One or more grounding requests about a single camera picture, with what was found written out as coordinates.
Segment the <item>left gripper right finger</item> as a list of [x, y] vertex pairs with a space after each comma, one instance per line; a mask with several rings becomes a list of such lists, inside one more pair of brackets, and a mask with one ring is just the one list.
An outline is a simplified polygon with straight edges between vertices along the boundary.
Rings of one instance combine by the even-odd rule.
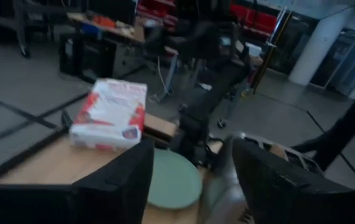
[[320, 174], [243, 139], [232, 141], [232, 158], [255, 223], [320, 223], [321, 213], [304, 190]]

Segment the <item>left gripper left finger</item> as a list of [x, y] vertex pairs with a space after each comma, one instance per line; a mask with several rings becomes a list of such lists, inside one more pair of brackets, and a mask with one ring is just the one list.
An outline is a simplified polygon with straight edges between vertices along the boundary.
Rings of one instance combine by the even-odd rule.
[[153, 173], [154, 142], [140, 141], [74, 182], [78, 223], [141, 223]]

